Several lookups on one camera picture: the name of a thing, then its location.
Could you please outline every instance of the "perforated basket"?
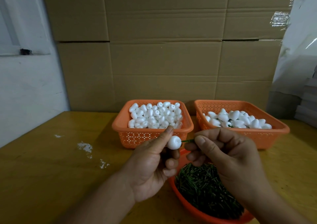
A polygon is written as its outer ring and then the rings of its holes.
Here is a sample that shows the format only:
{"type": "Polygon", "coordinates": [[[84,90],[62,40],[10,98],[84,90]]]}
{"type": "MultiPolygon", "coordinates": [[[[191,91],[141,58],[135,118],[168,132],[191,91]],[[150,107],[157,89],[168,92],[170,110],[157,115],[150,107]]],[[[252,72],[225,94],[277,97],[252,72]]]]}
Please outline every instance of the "perforated basket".
{"type": "Polygon", "coordinates": [[[166,101],[169,101],[172,104],[175,104],[176,102],[180,103],[180,109],[182,110],[183,115],[183,125],[181,129],[175,129],[173,135],[177,135],[182,141],[186,139],[187,134],[194,129],[194,124],[183,102],[176,100],[131,100],[124,105],[117,115],[117,118],[112,123],[113,130],[119,133],[121,143],[125,148],[136,148],[144,141],[154,139],[164,132],[164,129],[128,128],[128,122],[132,119],[129,113],[129,108],[133,105],[133,103],[137,103],[140,107],[143,104],[146,105],[151,103],[152,105],[156,105],[158,102],[166,101]]]}
{"type": "Polygon", "coordinates": [[[274,144],[274,141],[277,139],[277,137],[282,134],[289,133],[289,127],[287,125],[248,102],[225,100],[196,100],[195,108],[197,120],[202,130],[216,128],[216,126],[213,126],[206,120],[203,113],[207,114],[209,111],[219,113],[222,108],[224,108],[227,112],[230,110],[245,111],[249,115],[254,115],[256,119],[265,119],[266,123],[272,125],[272,129],[230,128],[230,130],[236,131],[239,134],[243,134],[251,138],[256,143],[258,149],[270,148],[274,144]]]}

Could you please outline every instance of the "left hand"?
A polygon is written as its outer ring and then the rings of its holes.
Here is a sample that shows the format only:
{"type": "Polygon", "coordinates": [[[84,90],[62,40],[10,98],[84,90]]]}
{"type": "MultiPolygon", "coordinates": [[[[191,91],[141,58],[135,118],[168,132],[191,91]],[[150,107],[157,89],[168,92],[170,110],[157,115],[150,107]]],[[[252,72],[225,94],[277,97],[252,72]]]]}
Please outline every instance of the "left hand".
{"type": "Polygon", "coordinates": [[[158,138],[145,141],[133,151],[121,169],[136,202],[154,196],[164,182],[176,174],[179,150],[165,147],[172,135],[173,127],[168,126],[158,138]]]}

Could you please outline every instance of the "hand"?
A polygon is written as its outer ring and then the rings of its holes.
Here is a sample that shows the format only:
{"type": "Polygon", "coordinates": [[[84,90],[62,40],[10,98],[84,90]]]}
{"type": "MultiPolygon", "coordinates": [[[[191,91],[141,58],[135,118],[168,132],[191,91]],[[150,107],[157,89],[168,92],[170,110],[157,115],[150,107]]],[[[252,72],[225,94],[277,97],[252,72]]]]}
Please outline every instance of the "hand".
{"type": "Polygon", "coordinates": [[[207,157],[217,167],[219,177],[234,197],[244,206],[259,193],[270,193],[255,143],[226,128],[200,131],[194,143],[186,143],[191,151],[187,159],[201,166],[207,157]]]}
{"type": "Polygon", "coordinates": [[[165,148],[172,135],[173,127],[169,126],[158,138],[145,141],[133,151],[122,168],[136,202],[154,196],[167,178],[176,174],[179,150],[165,148]]]}

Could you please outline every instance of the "bundle of green sticks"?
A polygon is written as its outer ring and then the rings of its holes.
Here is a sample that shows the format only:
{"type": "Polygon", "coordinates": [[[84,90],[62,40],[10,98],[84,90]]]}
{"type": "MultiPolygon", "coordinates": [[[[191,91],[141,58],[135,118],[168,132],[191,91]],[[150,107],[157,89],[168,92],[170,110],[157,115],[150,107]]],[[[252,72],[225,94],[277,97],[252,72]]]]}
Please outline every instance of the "bundle of green sticks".
{"type": "Polygon", "coordinates": [[[213,164],[184,166],[176,176],[176,187],[198,210],[221,219],[239,219],[244,207],[227,191],[213,164]]]}

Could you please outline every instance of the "pile of foam balls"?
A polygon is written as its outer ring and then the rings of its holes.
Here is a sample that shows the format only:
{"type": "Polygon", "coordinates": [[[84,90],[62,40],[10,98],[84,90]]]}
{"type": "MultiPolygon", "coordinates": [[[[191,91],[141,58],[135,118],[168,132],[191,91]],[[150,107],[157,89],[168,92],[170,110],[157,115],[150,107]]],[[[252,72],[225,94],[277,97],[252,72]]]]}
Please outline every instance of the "pile of foam balls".
{"type": "Polygon", "coordinates": [[[134,103],[129,112],[132,119],[128,122],[129,128],[166,129],[169,125],[180,129],[183,125],[180,103],[158,102],[156,105],[148,103],[139,105],[134,103]]]}
{"type": "Polygon", "coordinates": [[[231,110],[227,113],[225,109],[222,109],[218,114],[210,111],[203,115],[209,123],[217,127],[272,129],[270,124],[265,123],[265,119],[258,120],[245,111],[231,110]]]}

